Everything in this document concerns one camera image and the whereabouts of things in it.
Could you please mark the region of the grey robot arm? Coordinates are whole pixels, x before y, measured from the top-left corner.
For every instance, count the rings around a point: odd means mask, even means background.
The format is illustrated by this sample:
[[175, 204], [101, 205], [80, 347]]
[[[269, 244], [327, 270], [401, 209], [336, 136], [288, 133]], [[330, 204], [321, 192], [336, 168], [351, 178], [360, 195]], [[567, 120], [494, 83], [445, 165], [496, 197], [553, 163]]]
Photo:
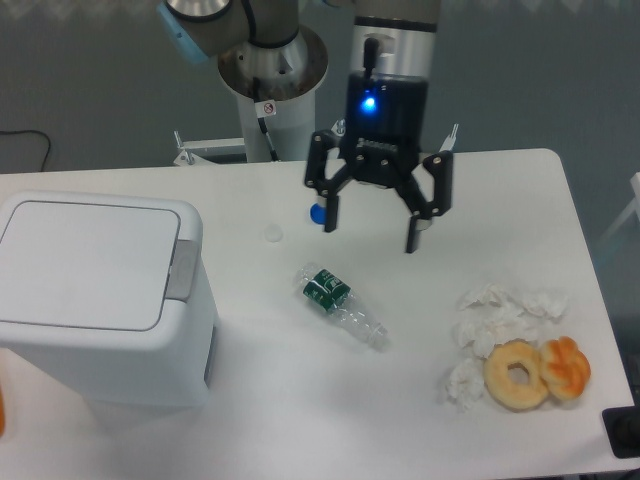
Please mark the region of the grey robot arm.
[[350, 182], [394, 190], [410, 214], [406, 251], [452, 203], [453, 155], [420, 145], [440, 5], [357, 1], [345, 111], [315, 126], [315, 94], [328, 70], [322, 39], [299, 19], [298, 1], [163, 1], [157, 11], [194, 63], [215, 59], [235, 95], [250, 162], [306, 162], [305, 185], [337, 226]]

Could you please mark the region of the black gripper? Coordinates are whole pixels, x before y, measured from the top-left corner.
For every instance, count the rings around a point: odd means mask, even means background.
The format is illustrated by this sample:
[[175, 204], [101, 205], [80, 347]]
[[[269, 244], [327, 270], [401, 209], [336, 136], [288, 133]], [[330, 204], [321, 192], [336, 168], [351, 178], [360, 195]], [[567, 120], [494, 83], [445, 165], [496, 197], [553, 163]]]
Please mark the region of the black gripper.
[[[421, 232], [434, 217], [452, 206], [454, 153], [443, 150], [425, 156], [421, 169], [432, 179], [428, 200], [412, 174], [421, 151], [420, 135], [428, 93], [422, 77], [349, 75], [345, 108], [346, 131], [342, 137], [331, 130], [311, 135], [304, 184], [325, 201], [324, 231], [336, 230], [339, 192], [352, 179], [395, 188], [410, 212], [405, 252], [419, 247]], [[326, 176], [328, 153], [339, 149], [344, 165]]]

